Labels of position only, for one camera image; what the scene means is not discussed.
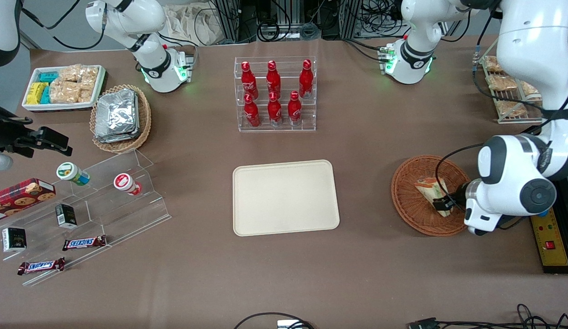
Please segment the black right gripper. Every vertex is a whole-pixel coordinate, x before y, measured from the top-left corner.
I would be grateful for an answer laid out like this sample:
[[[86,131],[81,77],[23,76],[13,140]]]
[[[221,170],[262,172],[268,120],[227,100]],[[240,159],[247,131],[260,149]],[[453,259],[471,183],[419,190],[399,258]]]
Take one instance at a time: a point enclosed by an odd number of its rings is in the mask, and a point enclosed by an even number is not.
[[[31,123],[31,119],[19,118],[0,106],[0,153],[8,152],[33,158],[35,146],[37,149],[72,156],[73,148],[68,145],[67,136],[49,127],[40,127],[35,131],[27,127]]]

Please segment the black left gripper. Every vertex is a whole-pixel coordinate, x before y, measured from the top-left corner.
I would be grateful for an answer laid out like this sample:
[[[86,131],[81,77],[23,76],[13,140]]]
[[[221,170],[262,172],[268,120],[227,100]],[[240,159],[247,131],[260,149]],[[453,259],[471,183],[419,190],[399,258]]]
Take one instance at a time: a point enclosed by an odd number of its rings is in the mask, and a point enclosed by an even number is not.
[[[433,199],[433,206],[441,216],[450,216],[453,208],[466,207],[466,190],[470,182],[459,185],[452,194]]]

